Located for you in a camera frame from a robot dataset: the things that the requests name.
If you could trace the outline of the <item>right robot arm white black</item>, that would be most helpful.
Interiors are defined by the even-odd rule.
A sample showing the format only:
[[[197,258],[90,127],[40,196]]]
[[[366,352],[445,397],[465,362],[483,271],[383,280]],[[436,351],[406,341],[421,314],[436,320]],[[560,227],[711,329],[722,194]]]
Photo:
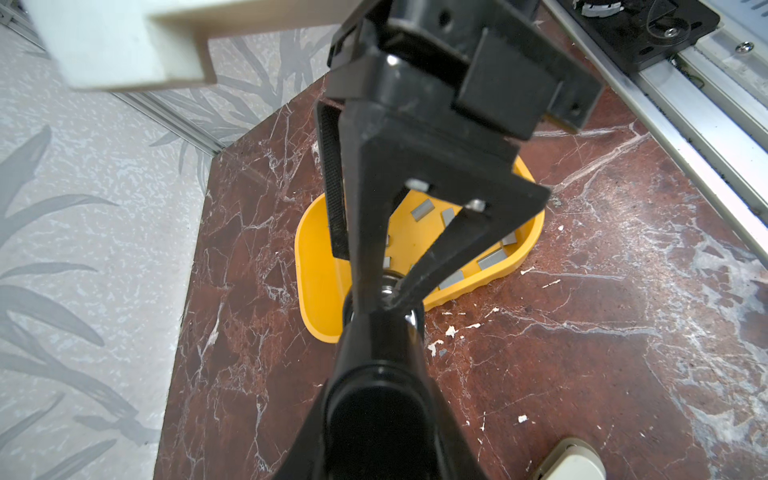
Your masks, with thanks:
[[[82,91],[215,81],[211,38],[334,24],[318,134],[357,315],[421,302],[543,210],[512,171],[541,121],[575,132],[601,83],[533,24],[533,1],[30,1],[34,27]],[[388,298],[389,218],[420,190],[459,207]]]

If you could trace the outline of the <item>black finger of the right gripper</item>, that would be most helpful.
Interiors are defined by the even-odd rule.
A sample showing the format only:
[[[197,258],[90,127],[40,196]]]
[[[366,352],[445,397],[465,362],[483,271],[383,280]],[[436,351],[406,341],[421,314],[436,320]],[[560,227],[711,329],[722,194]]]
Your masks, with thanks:
[[[353,304],[434,308],[503,278],[528,257],[549,190],[499,151],[370,102],[338,129]]]
[[[341,113],[340,108],[322,101],[318,101],[315,105],[331,252],[337,259],[348,260],[349,239],[338,125]]]

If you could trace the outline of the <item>white mini stapler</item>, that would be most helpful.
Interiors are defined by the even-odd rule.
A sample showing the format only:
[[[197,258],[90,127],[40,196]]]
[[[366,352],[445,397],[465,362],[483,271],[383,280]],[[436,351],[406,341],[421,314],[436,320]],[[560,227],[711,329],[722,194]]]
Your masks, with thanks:
[[[606,480],[605,466],[597,451],[575,437],[561,440],[532,471],[531,480]]]

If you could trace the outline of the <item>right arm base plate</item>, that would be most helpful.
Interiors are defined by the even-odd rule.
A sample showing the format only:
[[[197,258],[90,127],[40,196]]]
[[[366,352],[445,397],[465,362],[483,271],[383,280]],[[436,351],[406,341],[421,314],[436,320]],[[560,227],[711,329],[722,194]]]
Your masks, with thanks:
[[[712,33],[720,16],[698,0],[559,0],[626,75],[675,56]]]

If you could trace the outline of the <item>black stapler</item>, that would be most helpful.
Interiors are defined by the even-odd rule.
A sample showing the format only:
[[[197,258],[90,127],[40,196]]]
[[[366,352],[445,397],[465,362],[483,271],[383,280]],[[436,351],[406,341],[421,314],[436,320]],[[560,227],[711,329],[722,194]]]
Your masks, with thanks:
[[[424,308],[360,317],[347,299],[332,375],[278,479],[483,479],[426,368]]]

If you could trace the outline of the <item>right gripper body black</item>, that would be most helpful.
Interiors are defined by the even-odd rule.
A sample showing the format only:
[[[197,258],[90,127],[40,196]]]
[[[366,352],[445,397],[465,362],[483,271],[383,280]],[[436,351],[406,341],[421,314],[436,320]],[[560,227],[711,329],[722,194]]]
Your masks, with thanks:
[[[447,86],[456,113],[502,135],[531,138],[546,120],[581,130],[601,82],[534,25],[536,1],[363,1],[334,34],[329,95],[366,97],[380,63]]]

